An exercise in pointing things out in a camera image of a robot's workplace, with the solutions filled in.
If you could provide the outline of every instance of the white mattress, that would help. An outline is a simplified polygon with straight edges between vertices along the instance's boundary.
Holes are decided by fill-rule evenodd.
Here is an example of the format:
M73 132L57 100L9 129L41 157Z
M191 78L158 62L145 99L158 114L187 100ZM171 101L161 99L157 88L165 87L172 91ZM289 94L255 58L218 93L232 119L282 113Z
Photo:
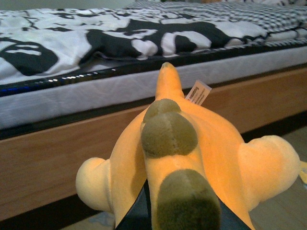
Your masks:
M187 89L196 80L210 85L304 63L307 63L307 46L180 66L177 69L182 87ZM109 67L112 66L102 63L88 70ZM153 97L157 76L158 70L1 97L0 129Z

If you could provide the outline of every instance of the stuffed animal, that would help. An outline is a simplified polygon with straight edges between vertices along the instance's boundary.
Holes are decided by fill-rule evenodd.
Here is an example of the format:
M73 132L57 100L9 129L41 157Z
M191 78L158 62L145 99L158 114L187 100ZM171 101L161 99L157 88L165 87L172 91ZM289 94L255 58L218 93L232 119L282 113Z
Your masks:
M296 151L278 136L245 143L218 114L184 98L165 63L155 101L122 132L108 160L91 158L76 177L89 207L124 218L148 179L153 230L219 229L217 197L251 229L248 212L287 188L300 170Z

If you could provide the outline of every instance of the black and white blanket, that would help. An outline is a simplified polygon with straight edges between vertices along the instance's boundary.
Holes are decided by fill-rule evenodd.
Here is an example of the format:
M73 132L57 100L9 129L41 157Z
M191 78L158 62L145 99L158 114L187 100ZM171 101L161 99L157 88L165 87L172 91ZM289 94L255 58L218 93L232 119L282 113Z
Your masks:
M228 2L0 11L0 85L69 73L96 57L131 61L307 43L306 28L307 7Z

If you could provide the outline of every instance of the wooden bed frame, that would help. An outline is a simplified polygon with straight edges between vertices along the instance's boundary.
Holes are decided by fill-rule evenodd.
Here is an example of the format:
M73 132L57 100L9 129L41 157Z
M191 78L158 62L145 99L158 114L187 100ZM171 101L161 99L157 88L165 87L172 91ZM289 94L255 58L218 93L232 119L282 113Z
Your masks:
M204 107L243 133L307 110L307 64L216 86ZM76 194L90 157L107 159L146 106L0 141L0 220Z

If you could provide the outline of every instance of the plush toy tag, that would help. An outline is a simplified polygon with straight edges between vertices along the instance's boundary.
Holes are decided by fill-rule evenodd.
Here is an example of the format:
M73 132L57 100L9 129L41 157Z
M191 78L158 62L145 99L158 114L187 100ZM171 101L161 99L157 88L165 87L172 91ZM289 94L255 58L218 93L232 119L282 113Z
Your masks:
M187 94L186 99L194 104L201 105L209 95L211 89L212 88L205 83L197 80L191 91Z

